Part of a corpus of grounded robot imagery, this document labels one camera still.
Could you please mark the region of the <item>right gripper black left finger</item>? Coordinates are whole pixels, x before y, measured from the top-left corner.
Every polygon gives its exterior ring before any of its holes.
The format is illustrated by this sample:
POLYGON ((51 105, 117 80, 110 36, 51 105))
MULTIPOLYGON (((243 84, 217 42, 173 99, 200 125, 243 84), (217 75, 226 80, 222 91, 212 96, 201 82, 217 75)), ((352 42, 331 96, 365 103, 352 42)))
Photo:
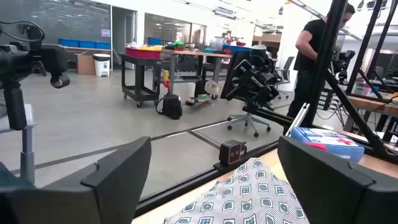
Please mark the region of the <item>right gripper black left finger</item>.
POLYGON ((0 224, 131 224, 150 158, 141 137, 42 188, 0 162, 0 224))

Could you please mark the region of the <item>grey patterned hospital gown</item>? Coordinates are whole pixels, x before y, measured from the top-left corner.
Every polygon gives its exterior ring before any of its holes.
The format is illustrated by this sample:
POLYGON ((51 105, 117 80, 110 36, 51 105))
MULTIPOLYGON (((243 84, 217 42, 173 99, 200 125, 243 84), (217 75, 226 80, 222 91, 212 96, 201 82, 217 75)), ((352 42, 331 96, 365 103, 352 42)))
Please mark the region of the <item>grey patterned hospital gown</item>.
POLYGON ((291 185, 258 158, 184 206, 163 224, 310 224, 291 185))

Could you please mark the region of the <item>red plastic bin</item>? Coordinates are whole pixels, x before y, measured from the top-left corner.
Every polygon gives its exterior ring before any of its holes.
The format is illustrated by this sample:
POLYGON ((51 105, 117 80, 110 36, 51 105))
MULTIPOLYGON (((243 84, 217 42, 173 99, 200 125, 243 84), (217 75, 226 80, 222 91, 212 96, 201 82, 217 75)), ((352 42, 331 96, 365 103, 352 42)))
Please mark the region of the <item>red plastic bin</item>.
POLYGON ((160 59, 160 50, 145 50, 145 49, 135 49, 135 48, 125 48, 126 55, 134 58, 142 59, 160 59))

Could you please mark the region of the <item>blue first aid kit box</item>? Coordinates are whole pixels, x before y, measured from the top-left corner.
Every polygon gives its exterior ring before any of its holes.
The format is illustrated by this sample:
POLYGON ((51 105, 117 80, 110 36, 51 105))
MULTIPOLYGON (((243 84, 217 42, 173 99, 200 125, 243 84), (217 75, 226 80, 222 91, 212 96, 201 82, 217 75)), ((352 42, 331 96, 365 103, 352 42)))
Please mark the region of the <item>blue first aid kit box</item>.
POLYGON ((359 162, 364 155, 363 146, 336 131, 294 127, 290 137, 352 162, 359 162))

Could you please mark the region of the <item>silver aluminium extrusion bar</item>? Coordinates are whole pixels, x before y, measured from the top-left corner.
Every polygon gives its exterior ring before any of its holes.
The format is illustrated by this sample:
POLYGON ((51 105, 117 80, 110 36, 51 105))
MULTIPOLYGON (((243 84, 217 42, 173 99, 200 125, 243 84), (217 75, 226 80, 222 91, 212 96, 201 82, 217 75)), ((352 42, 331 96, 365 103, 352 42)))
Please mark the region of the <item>silver aluminium extrusion bar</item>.
POLYGON ((303 106, 301 107, 300 111, 298 112, 298 115, 295 117, 293 120, 292 124, 288 128, 287 132, 284 134, 285 136, 290 137, 291 131, 295 127, 299 127, 302 124, 302 121, 304 120, 305 116, 308 113, 308 109, 310 107, 309 103, 304 103, 303 106))

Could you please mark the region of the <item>wooden background table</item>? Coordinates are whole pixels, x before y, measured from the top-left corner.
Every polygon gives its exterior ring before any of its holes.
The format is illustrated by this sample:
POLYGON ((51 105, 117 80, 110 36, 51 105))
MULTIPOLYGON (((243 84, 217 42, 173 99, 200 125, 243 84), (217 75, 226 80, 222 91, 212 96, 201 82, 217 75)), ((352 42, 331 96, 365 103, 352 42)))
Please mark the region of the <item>wooden background table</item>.
POLYGON ((355 107, 362 110, 386 114, 389 116, 398 116, 398 96, 394 98, 392 103, 383 103, 377 100, 377 98, 366 99, 364 96, 348 96, 350 102, 355 107))

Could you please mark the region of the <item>black utility cart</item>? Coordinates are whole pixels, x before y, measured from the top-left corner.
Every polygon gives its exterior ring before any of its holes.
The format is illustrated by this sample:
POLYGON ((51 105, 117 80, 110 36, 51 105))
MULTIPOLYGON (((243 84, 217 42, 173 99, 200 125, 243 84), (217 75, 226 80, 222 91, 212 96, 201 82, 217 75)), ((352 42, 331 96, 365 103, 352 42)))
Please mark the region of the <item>black utility cart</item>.
POLYGON ((153 101, 155 104, 159 101, 160 95, 160 76, 162 61, 159 59, 137 58, 126 54, 119 54, 121 58, 121 89, 123 98, 128 98, 136 102, 137 108, 142 108, 144 102, 153 101), (126 62, 135 66, 134 84, 126 84, 126 62), (145 68, 152 67, 152 88, 145 86, 145 68))

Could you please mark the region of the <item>white trash can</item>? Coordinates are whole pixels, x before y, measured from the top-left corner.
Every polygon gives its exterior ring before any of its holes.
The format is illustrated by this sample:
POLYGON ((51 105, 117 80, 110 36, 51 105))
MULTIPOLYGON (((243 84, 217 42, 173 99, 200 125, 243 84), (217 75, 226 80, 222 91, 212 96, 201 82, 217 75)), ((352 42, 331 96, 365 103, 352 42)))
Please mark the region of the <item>white trash can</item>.
POLYGON ((108 54, 93 54, 95 73, 97 77, 109 76, 109 64, 111 56, 108 54))

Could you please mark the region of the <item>brown cardboard box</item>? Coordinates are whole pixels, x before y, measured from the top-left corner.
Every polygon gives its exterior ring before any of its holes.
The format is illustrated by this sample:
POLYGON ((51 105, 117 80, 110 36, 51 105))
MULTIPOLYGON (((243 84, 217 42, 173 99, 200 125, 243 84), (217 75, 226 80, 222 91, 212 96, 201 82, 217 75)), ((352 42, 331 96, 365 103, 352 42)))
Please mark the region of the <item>brown cardboard box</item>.
POLYGON ((95 63, 92 55, 77 55, 76 71, 79 75, 95 75, 95 63))

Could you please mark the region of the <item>grey office chair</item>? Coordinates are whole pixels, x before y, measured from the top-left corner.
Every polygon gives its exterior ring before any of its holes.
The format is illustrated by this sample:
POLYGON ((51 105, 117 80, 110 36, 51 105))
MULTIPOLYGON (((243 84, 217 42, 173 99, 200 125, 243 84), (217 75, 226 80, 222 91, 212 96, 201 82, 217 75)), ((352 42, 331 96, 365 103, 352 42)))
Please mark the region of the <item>grey office chair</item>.
POLYGON ((280 85, 289 84, 290 83, 290 66, 295 57, 289 57, 283 68, 277 67, 275 70, 280 76, 280 81, 277 83, 276 88, 280 85))

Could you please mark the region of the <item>black loaded office chair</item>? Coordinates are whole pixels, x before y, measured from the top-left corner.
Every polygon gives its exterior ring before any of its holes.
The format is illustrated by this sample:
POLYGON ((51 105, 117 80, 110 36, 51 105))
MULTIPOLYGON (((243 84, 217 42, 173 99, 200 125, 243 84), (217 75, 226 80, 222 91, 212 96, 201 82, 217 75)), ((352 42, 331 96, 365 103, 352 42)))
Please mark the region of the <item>black loaded office chair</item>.
POLYGON ((244 107, 250 110, 271 110, 269 102, 279 95, 275 87, 278 81, 267 47, 255 45, 248 51, 234 53, 220 98, 243 101, 244 107))

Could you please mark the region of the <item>white round bag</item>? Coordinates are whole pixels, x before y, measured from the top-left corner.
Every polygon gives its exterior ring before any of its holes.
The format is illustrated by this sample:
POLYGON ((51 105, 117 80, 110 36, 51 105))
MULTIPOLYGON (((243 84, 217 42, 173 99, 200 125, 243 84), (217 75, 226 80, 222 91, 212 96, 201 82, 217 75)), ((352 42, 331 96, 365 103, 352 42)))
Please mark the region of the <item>white round bag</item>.
POLYGON ((217 95, 218 94, 218 83, 214 80, 208 80, 205 83, 204 87, 205 91, 209 95, 217 95))

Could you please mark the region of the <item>wooden workbench with grey legs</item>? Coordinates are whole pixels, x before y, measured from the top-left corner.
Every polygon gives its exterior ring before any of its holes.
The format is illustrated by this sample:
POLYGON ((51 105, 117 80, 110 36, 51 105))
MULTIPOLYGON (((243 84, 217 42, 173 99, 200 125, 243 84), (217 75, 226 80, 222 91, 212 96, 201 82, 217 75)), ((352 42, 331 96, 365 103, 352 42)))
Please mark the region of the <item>wooden workbench with grey legs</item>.
POLYGON ((176 56, 177 55, 193 55, 198 57, 198 68, 197 75, 202 74, 203 70, 203 61, 205 57, 215 57, 215 63, 213 68, 213 80, 215 82, 219 82, 220 80, 220 71, 221 71, 221 63, 223 58, 231 58, 232 55, 226 54, 214 54, 214 53, 206 53, 206 52, 192 52, 187 50, 169 50, 162 49, 161 52, 163 54, 170 55, 170 63, 169 63, 169 80, 170 80, 170 92, 174 91, 174 84, 180 83, 180 81, 175 81, 175 66, 176 66, 176 56))

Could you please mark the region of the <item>black table edge rail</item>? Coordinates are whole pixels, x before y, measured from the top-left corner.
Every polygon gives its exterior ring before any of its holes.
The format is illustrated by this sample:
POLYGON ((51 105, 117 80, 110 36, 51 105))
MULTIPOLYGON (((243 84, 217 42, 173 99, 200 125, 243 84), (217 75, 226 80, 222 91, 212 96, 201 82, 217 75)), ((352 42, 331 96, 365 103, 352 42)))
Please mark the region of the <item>black table edge rail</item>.
POLYGON ((274 150, 277 147, 277 144, 278 141, 273 141, 270 144, 255 148, 247 152, 238 162, 235 162, 230 166, 222 166, 220 163, 216 163, 211 169, 189 177, 181 182, 177 182, 175 185, 172 185, 165 190, 161 190, 160 192, 143 197, 139 200, 134 217, 137 218, 155 208, 160 207, 161 205, 166 204, 167 202, 172 201, 173 199, 176 199, 177 197, 201 187, 206 183, 209 183, 211 180, 215 180, 222 175, 227 174, 228 172, 234 171, 249 158, 260 157, 268 152, 271 152, 271 150, 274 150))

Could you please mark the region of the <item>thin black frame bar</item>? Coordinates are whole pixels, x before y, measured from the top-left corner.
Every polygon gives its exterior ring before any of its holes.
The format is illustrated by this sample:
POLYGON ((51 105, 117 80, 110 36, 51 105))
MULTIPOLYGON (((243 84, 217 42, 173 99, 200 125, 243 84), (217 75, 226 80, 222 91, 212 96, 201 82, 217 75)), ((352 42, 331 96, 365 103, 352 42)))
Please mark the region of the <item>thin black frame bar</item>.
POLYGON ((386 35, 388 33, 389 26, 391 24, 392 18, 394 17, 397 5, 398 5, 398 0, 392 0, 392 4, 390 6, 390 11, 389 11, 388 17, 387 17, 387 19, 386 19, 386 21, 384 23, 383 30, 382 30, 382 32, 380 34, 379 42, 377 43, 376 49, 374 50, 373 57, 372 57, 371 63, 370 63, 369 68, 368 68, 368 73, 367 73, 367 77, 368 78, 372 78, 373 77, 373 71, 374 71, 375 66, 376 66, 376 61, 377 61, 378 55, 379 55, 379 53, 380 53, 380 51, 382 49, 382 45, 383 45, 383 43, 385 41, 386 35))
POLYGON ((373 8, 373 13, 371 14, 371 17, 368 20, 368 26, 366 28, 364 37, 362 39, 362 43, 361 43, 361 46, 359 48, 359 52, 357 54, 356 62, 355 62, 355 65, 353 67, 353 71, 351 73, 350 80, 349 80, 349 83, 348 83, 348 86, 347 86, 347 89, 346 89, 346 93, 347 94, 350 94, 352 92, 353 87, 354 87, 354 83, 356 81, 356 77, 358 76, 358 73, 359 73, 359 71, 361 69, 361 66, 363 64, 363 57, 364 57, 364 54, 365 54, 366 49, 368 47, 368 44, 369 44, 369 41, 370 41, 370 38, 371 38, 371 35, 372 35, 372 32, 373 32, 375 23, 377 21, 377 17, 379 15, 380 10, 381 10, 382 2, 383 2, 383 0, 376 0, 376 3, 375 3, 374 8, 373 8))

